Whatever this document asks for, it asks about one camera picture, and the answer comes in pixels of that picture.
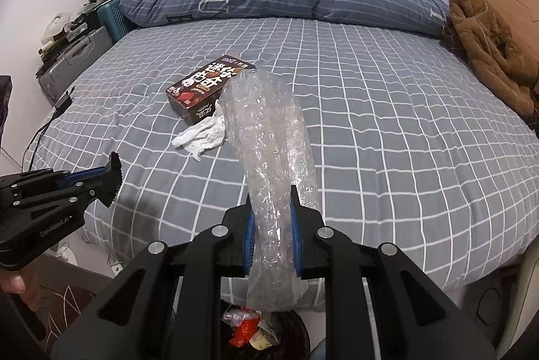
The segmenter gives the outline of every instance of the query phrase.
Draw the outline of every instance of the gray checkered bedsheet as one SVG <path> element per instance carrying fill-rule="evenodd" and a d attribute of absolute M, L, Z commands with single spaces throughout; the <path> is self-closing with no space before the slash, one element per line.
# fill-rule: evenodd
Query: gray checkered bedsheet
<path fill-rule="evenodd" d="M 191 240 L 245 200 L 228 142 L 200 163 L 171 146 L 187 126 L 164 93 L 230 52 L 293 88 L 322 215 L 352 240 L 395 242 L 447 289 L 487 275 L 537 235 L 539 141 L 438 41 L 267 18 L 135 30 L 79 77 L 74 104 L 50 127 L 36 165 L 81 170 L 120 154 L 118 201 L 86 212 L 92 242 L 127 261 L 156 239 Z M 246 281 L 225 279 L 222 293 L 241 302 Z M 323 298 L 323 283 L 311 281 L 303 304 Z"/>

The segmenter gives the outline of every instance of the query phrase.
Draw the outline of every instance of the chocolate snack box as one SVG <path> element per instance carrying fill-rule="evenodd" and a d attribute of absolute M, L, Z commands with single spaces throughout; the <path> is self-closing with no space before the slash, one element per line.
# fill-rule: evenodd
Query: chocolate snack box
<path fill-rule="evenodd" d="M 172 108 L 191 124 L 213 115 L 215 100 L 228 79 L 242 69 L 252 69 L 254 65 L 233 56 L 224 55 L 204 65 L 189 76 L 166 89 Z"/>

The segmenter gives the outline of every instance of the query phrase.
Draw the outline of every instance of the gray suitcase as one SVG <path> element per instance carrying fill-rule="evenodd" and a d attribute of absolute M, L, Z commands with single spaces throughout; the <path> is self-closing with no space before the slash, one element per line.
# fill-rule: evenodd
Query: gray suitcase
<path fill-rule="evenodd" d="M 52 104 L 67 91 L 80 74 L 112 47 L 105 27 L 77 39 L 39 79 L 41 89 Z"/>

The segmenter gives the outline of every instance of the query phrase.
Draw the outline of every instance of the black cable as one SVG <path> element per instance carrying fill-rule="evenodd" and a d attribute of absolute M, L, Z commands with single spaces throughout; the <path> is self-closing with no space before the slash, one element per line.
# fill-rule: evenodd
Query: black cable
<path fill-rule="evenodd" d="M 49 128 L 49 126 L 51 125 L 51 123 L 55 120 L 55 116 L 53 115 L 52 118 L 49 120 L 49 122 L 47 124 L 45 124 L 45 127 L 44 129 L 41 131 L 41 133 L 39 134 L 39 138 L 37 139 L 37 144 L 36 144 L 36 148 L 34 149 L 34 153 L 32 155 L 32 159 L 30 161 L 30 166 L 28 167 L 28 171 L 32 171 L 32 166 L 33 166 L 33 161 L 34 159 L 36 158 L 36 152 L 37 152 L 37 149 L 39 148 L 39 143 L 41 143 L 41 140 L 43 138 L 43 135 L 45 135 L 45 132 L 47 132 L 47 129 Z"/>
<path fill-rule="evenodd" d="M 30 144 L 28 144 L 28 147 L 26 148 L 26 150 L 24 151 L 23 153 L 23 160 L 21 162 L 21 173 L 24 171 L 23 168 L 24 168 L 24 158 L 26 156 L 26 154 L 28 153 L 28 150 L 30 150 L 30 146 L 32 145 L 32 143 L 34 142 L 34 140 L 36 139 L 37 137 L 37 134 L 39 134 L 43 129 L 45 129 L 45 127 L 51 123 L 51 121 L 53 120 L 53 118 L 51 118 L 47 123 L 45 123 L 43 126 L 41 126 L 37 131 L 36 133 L 34 134 L 32 140 L 30 141 Z"/>
<path fill-rule="evenodd" d="M 26 150 L 24 151 L 24 154 L 23 154 L 23 162 L 22 162 L 22 165 L 21 165 L 21 172 L 23 172 L 23 167 L 24 167 L 24 157 L 26 156 L 26 153 L 28 152 L 28 150 L 30 149 L 30 146 L 32 145 L 33 141 L 36 139 L 37 137 L 37 134 L 39 134 L 39 132 L 41 132 L 41 134 L 39 135 L 39 138 L 37 140 L 37 144 L 36 144 L 36 148 L 34 149 L 34 152 L 33 152 L 33 155 L 32 155 L 32 159 L 30 161 L 30 167 L 28 167 L 28 171 L 31 171 L 32 170 L 32 165 L 33 165 L 33 161 L 36 157 L 36 151 L 39 147 L 39 143 L 41 142 L 43 136 L 45 135 L 45 132 L 47 132 L 47 129 L 49 128 L 49 126 L 51 125 L 51 123 L 56 120 L 57 118 L 61 117 L 62 115 L 64 115 L 64 112 L 66 112 L 67 108 L 69 108 L 69 106 L 71 106 L 71 104 L 73 103 L 73 100 L 71 99 L 71 94 L 73 93 L 73 91 L 75 90 L 75 87 L 72 87 L 71 88 L 71 91 L 70 92 L 66 92 L 65 96 L 63 96 L 60 100 L 58 100 L 55 104 L 55 112 L 52 114 L 52 117 L 50 118 L 50 120 L 45 123 L 43 126 L 41 126 L 37 132 L 34 134 L 32 140 L 30 141 L 30 144 L 28 145 L 28 147 L 26 148 Z"/>

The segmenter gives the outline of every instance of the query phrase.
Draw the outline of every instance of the red plastic wrapper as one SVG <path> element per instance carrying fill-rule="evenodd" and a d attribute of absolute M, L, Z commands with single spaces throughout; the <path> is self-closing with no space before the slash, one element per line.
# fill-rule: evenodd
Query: red plastic wrapper
<path fill-rule="evenodd" d="M 258 322 L 260 322 L 260 318 L 243 321 L 239 327 L 236 327 L 234 337 L 230 339 L 228 343 L 237 348 L 241 348 L 246 343 L 249 343 L 252 335 L 258 329 Z"/>

